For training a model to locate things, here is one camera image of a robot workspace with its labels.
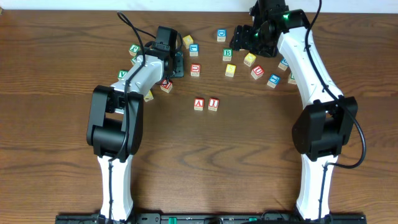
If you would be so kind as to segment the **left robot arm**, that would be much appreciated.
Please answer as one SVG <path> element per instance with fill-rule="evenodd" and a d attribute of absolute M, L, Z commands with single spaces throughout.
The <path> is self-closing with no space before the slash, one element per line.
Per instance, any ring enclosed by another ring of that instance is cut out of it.
<path fill-rule="evenodd" d="M 101 167 L 99 216 L 105 222 L 126 223 L 132 216 L 131 165 L 142 141 L 146 94 L 154 85 L 182 76 L 182 51 L 147 49 L 116 83 L 93 90 L 86 141 Z"/>

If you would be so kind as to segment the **red A wooden block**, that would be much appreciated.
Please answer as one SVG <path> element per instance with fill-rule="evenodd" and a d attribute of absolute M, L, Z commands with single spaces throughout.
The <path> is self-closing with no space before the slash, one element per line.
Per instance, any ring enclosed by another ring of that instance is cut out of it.
<path fill-rule="evenodd" d="M 203 98 L 195 98 L 194 110 L 202 111 L 204 109 L 205 100 Z"/>

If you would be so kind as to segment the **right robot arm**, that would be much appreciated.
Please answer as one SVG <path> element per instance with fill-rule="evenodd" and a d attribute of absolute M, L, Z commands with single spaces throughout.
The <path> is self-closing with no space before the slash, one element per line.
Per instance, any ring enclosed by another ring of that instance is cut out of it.
<path fill-rule="evenodd" d="M 229 46 L 262 57 L 281 54 L 297 84 L 303 111 L 292 127 L 302 158 L 295 209 L 303 221 L 324 222 L 334 166 L 349 141 L 358 104 L 345 97 L 329 76 L 315 47 L 312 26 L 301 9 L 283 1 L 257 1 L 249 11 L 253 25 L 237 26 Z"/>

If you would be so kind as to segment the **red I wooden block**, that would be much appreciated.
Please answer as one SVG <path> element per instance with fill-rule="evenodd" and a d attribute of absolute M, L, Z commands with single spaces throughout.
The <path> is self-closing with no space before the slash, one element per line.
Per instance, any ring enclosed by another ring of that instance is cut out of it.
<path fill-rule="evenodd" d="M 216 98 L 210 98 L 209 99 L 209 104 L 208 104 L 208 109 L 210 111 L 217 111 L 219 107 L 220 101 L 219 99 Z"/>

